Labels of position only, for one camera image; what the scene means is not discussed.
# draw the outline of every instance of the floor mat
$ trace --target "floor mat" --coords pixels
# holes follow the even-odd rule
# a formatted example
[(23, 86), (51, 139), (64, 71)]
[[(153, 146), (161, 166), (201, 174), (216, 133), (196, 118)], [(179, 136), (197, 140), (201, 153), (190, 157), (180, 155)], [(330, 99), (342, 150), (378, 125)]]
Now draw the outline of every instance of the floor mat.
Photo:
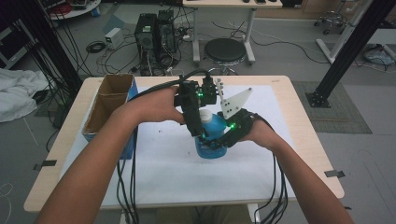
[(314, 108), (309, 105), (305, 93), (313, 92), (318, 82), (292, 84), (317, 133), (372, 133), (341, 83), (335, 86), (328, 99), (331, 108)]

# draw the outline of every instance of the human arm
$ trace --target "human arm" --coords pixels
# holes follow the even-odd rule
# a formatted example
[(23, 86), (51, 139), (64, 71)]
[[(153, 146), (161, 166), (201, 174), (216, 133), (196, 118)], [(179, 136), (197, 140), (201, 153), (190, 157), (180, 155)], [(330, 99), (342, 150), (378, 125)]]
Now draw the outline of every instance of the human arm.
[(174, 107), (176, 92), (155, 91), (114, 111), (64, 174), (35, 223), (93, 223), (133, 129), (142, 122), (184, 122)]
[(309, 223), (353, 223), (332, 191), (263, 121), (256, 119), (250, 133), (242, 140), (251, 140), (274, 153)]

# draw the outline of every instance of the black stand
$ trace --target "black stand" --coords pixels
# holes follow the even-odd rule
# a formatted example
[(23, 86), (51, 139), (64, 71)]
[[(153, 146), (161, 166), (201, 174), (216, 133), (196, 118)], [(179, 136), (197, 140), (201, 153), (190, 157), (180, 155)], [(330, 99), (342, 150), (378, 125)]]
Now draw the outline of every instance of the black stand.
[(396, 0), (374, 0), (372, 2), (355, 31), (338, 53), (326, 76), (314, 92), (306, 94), (312, 107), (329, 107), (327, 99), (332, 90), (395, 5)]

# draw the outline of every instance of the round stool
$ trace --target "round stool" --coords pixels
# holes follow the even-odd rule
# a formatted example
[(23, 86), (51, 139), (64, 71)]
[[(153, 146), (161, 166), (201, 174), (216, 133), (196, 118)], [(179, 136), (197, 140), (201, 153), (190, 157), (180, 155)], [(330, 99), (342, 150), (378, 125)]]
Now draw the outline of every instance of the round stool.
[(220, 68), (211, 68), (220, 70), (220, 75), (229, 75), (230, 71), (238, 75), (229, 65), (235, 65), (245, 60), (247, 51), (242, 42), (231, 38), (213, 39), (205, 45), (205, 56), (213, 63), (220, 65)]

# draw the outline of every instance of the white box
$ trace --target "white box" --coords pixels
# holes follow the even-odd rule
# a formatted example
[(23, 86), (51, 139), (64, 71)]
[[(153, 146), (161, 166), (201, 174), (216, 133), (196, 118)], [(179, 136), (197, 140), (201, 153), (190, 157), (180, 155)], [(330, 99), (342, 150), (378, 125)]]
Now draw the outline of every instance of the white box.
[(105, 35), (105, 40), (110, 49), (118, 48), (123, 42), (121, 29), (120, 28), (112, 29), (107, 35)]

